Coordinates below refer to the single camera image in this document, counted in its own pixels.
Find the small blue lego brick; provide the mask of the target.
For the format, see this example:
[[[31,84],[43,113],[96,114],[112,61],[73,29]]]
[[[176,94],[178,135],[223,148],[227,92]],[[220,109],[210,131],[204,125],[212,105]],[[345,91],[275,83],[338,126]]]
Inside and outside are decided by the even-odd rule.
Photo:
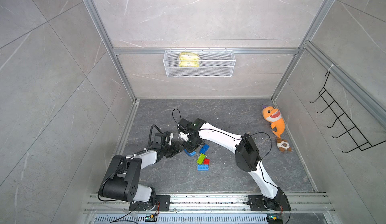
[[[200,149],[200,153],[205,155],[206,152],[208,151],[209,147],[210,147],[210,146],[207,145],[207,144],[203,145],[203,146],[201,147],[201,149]]]

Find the green lego brick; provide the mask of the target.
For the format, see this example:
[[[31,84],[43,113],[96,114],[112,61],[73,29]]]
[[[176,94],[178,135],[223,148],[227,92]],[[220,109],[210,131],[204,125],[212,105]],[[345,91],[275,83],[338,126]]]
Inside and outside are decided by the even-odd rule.
[[[206,155],[201,153],[201,154],[199,155],[199,157],[198,157],[197,163],[198,163],[199,165],[202,165],[202,164],[204,163],[205,158],[206,158]]]

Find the blue long lego brick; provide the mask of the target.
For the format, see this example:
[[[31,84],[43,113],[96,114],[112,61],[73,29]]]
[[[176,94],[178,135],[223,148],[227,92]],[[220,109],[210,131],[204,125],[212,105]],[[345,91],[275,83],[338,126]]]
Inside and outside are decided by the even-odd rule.
[[[209,170],[209,165],[208,164],[200,164],[197,166],[198,171],[208,171]]]

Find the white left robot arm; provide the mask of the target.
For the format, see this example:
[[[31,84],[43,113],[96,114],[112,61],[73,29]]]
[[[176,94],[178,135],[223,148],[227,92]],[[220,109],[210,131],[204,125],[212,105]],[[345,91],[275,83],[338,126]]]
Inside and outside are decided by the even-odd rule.
[[[162,158],[171,158],[184,150],[183,145],[173,141],[173,133],[162,132],[159,127],[150,127],[147,146],[132,155],[115,155],[103,177],[97,192],[103,202],[134,202],[143,209],[156,206],[156,191],[153,187],[139,183],[142,169],[158,163]]]

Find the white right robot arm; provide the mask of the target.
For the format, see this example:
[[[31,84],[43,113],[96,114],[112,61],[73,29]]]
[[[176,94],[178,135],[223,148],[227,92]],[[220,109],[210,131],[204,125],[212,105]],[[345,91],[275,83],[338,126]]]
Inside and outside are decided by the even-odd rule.
[[[205,141],[216,143],[235,155],[235,163],[247,172],[260,189],[264,207],[271,211],[291,211],[288,198],[265,170],[259,149],[252,135],[236,135],[216,128],[210,123],[197,118],[190,122],[181,119],[177,124],[179,137],[184,148],[190,153]]]

